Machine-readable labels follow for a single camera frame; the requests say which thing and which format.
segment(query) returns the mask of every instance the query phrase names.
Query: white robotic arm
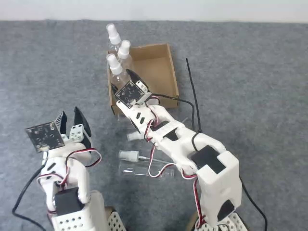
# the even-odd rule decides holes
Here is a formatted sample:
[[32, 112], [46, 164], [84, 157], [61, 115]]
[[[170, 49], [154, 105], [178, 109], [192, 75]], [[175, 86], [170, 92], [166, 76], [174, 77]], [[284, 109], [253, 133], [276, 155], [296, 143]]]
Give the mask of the white robotic arm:
[[[116, 211], [110, 208], [106, 216], [102, 194], [90, 191], [87, 167], [99, 163], [102, 156], [91, 148], [91, 130], [82, 112], [75, 108], [69, 138], [66, 136], [64, 112], [55, 122], [27, 128], [26, 131], [37, 152], [44, 151], [44, 168], [37, 181], [46, 193], [54, 230], [109, 231], [111, 225], [116, 225], [119, 231], [125, 231]], [[83, 163], [89, 162], [94, 153], [98, 153], [99, 158], [85, 166]]]
[[148, 105], [151, 96], [147, 87], [141, 81], [136, 85], [147, 95], [146, 99], [133, 99], [128, 106], [118, 97], [116, 103], [137, 130], [130, 137], [151, 141], [174, 161], [179, 171], [197, 175], [202, 215], [206, 223], [215, 227], [241, 204], [239, 161], [221, 142], [186, 128], [164, 107]]

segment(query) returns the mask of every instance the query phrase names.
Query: bottle cap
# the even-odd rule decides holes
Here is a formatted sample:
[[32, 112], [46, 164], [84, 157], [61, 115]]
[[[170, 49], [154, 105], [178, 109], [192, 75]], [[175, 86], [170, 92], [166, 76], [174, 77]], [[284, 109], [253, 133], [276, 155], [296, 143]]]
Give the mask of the bottle cap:
[[117, 56], [120, 59], [127, 59], [129, 55], [130, 42], [128, 40], [123, 40], [119, 51], [117, 52]]
[[138, 162], [139, 152], [138, 151], [119, 151], [119, 159], [128, 160], [131, 162]]
[[119, 61], [116, 59], [116, 56], [114, 54], [109, 54], [106, 58], [112, 74], [119, 75], [123, 71], [123, 68]]
[[108, 31], [109, 40], [111, 44], [113, 45], [119, 44], [121, 42], [121, 38], [120, 38], [119, 33], [116, 30], [115, 25], [110, 23], [106, 26], [106, 29]]

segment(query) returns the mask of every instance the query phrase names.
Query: cardboard box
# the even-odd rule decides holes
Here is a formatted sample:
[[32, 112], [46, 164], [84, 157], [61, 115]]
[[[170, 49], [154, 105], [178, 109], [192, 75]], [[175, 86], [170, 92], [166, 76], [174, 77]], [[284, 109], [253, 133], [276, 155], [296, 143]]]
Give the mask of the cardboard box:
[[[168, 44], [154, 44], [130, 48], [130, 55], [134, 60], [134, 70], [148, 85], [153, 93], [179, 97], [179, 89], [175, 77], [170, 47]], [[121, 113], [116, 105], [116, 99], [111, 91], [110, 69], [107, 68], [109, 101], [115, 115]], [[178, 101], [160, 99], [165, 108], [175, 108]]]

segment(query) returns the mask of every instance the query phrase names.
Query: red white wire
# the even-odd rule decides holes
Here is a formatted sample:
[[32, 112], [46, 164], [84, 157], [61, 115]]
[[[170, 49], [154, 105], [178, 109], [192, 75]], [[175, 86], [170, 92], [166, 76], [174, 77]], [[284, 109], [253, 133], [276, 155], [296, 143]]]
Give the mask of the red white wire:
[[77, 151], [73, 151], [71, 152], [65, 159], [65, 166], [66, 166], [66, 175], [63, 179], [63, 181], [61, 181], [60, 185], [64, 185], [67, 181], [68, 175], [69, 175], [69, 167], [67, 166], [67, 161], [69, 158], [71, 158], [72, 155], [76, 154], [76, 153], [86, 153], [86, 152], [96, 152], [100, 157], [92, 164], [87, 165], [85, 167], [92, 167], [96, 164], [98, 164], [101, 160], [102, 160], [102, 155], [100, 154], [99, 151], [96, 150], [96, 148], [87, 148], [87, 149], [82, 149], [82, 150], [77, 150]]
[[198, 190], [197, 190], [197, 181], [198, 181], [198, 178], [196, 178], [193, 182], [193, 194], [194, 194], [194, 200], [196, 202], [196, 207], [197, 207], [197, 212], [198, 212], [198, 220], [195, 223], [195, 228], [199, 229], [201, 228], [203, 224], [205, 224], [205, 221], [204, 221], [205, 216], [202, 216], [202, 211], [201, 211], [201, 206], [200, 206], [200, 201], [199, 201], [199, 196], [198, 196]]
[[157, 178], [157, 177], [160, 177], [163, 174], [163, 172], [165, 171], [165, 169], [167, 167], [170, 167], [170, 166], [173, 166], [173, 165], [176, 165], [176, 164], [174, 164], [174, 163], [166, 164], [162, 167], [162, 169], [156, 175], [152, 175], [150, 169], [151, 169], [151, 165], [152, 165], [152, 162], [153, 162], [154, 151], [155, 151], [155, 145], [153, 144], [152, 149], [151, 149], [150, 164], [149, 164], [149, 168], [148, 168], [148, 173], [149, 173], [150, 177]]
[[181, 170], [181, 175], [186, 180], [192, 180], [192, 179], [195, 179], [197, 177], [197, 174], [186, 175], [183, 169]]
[[60, 182], [63, 182], [64, 178], [62, 176], [60, 176], [59, 174], [57, 173], [47, 173], [47, 174], [42, 174], [40, 175], [38, 178], [37, 178], [37, 182], [38, 184], [42, 187], [42, 184], [40, 183], [40, 180], [42, 178], [47, 178], [47, 177], [58, 177], [60, 180]]

